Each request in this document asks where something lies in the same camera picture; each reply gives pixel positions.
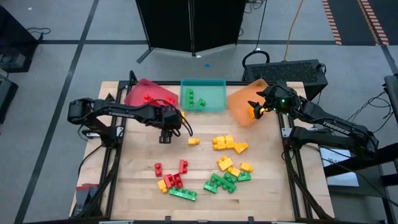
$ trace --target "wooden table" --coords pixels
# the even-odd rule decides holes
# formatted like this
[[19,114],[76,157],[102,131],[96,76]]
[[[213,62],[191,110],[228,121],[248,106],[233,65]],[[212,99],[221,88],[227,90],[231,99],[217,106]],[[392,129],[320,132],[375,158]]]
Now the wooden table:
[[[117,82],[103,82],[99,98],[105,99],[108,93],[116,96],[117,86]],[[288,83],[288,86],[305,96],[302,83]],[[178,95],[180,93],[180,86],[163,87]],[[227,95],[242,87],[227,86]],[[145,128],[133,119],[127,120],[112,220],[164,220],[167,215],[172,220],[244,221],[248,216],[253,216],[256,221],[295,220],[286,164],[280,157],[283,147],[275,113],[267,114],[249,128],[240,127],[228,110],[222,113],[186,112],[185,117],[192,126],[193,136],[200,139],[198,146],[188,147],[188,133],[184,128],[179,138],[172,138],[171,144],[159,144],[159,129]],[[100,120],[107,125],[111,123],[110,116],[102,116]],[[310,127],[300,121],[295,124]],[[248,143],[248,149],[240,155],[234,150],[214,151],[212,139],[226,134],[232,134],[236,142]],[[99,145],[99,139],[90,140],[85,156]],[[99,182],[104,152],[100,149],[84,163],[78,185]],[[252,181],[237,183],[238,188],[233,194],[222,188],[217,194],[212,194],[203,190],[203,185],[212,173],[222,174],[216,160],[223,155],[232,158],[237,168],[241,162],[250,163],[254,167]],[[334,217],[319,153],[303,147],[301,155],[309,191]],[[183,174],[182,179],[186,189],[197,192],[196,202],[162,194],[157,186],[160,178],[155,177],[154,164],[161,162],[164,174],[176,174],[180,159],[188,161],[188,173]],[[301,217],[305,217],[299,190],[297,194]],[[107,199],[108,191],[103,195],[102,211]]]

